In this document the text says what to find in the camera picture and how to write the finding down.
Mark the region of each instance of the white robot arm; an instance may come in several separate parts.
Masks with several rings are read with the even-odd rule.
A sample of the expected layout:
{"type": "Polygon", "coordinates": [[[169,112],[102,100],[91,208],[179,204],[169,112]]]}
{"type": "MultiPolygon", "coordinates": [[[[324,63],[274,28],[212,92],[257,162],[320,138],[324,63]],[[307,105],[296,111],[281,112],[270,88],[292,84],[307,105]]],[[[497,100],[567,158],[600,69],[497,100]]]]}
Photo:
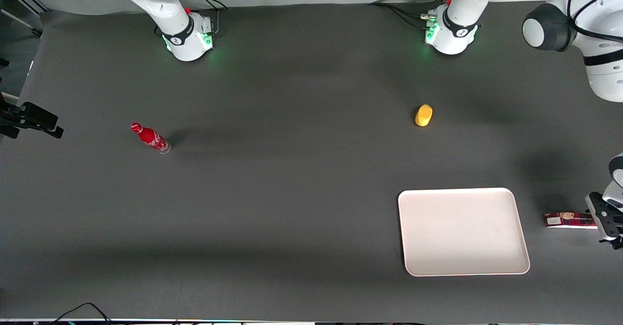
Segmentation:
{"type": "MultiPolygon", "coordinates": [[[[595,94],[623,102],[623,0],[545,1],[526,16],[525,41],[557,52],[578,47],[595,94]]],[[[430,27],[425,43],[444,54],[461,53],[474,40],[476,22],[488,2],[452,0],[422,15],[430,27]]]]}
{"type": "Polygon", "coordinates": [[[156,22],[167,48],[181,61],[193,61],[212,48],[209,17],[187,12],[178,0],[131,0],[156,22]]]}

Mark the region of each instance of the dark gray table surface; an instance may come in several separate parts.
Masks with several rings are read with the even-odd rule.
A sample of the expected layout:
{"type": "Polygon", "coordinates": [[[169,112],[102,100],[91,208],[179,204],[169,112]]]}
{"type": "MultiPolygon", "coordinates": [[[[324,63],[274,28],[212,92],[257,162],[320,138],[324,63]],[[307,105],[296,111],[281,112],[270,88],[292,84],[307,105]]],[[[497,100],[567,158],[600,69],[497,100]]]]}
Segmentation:
{"type": "Polygon", "coordinates": [[[542,214],[609,183],[623,105],[525,44],[536,5],[490,4],[454,57],[384,8],[236,8],[191,63],[146,15],[44,16],[21,99],[65,134],[1,144],[0,315],[620,324],[623,252],[542,214]],[[514,192],[527,274],[407,274],[398,194],[463,187],[514,192]]]}

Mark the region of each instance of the bottle cap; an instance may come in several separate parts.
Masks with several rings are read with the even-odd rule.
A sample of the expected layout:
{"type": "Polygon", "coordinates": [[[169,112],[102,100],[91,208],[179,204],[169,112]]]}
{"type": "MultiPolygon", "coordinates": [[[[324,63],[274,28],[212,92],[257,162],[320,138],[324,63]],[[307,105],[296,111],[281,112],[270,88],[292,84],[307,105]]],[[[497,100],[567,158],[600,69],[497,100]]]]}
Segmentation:
{"type": "Polygon", "coordinates": [[[140,133],[143,131],[143,126],[141,126],[140,124],[134,122],[132,123],[131,126],[129,126],[129,128],[134,132],[134,133],[140,133]]]}

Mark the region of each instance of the white tray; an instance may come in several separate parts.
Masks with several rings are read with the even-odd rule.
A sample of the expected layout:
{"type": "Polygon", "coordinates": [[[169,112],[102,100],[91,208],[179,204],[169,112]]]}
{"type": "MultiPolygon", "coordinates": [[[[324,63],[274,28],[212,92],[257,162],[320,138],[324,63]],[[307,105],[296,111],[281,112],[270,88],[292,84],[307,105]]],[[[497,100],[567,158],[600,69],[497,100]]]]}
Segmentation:
{"type": "Polygon", "coordinates": [[[506,188],[404,191],[398,208],[404,265],[413,276],[530,269],[517,205],[506,188]]]}

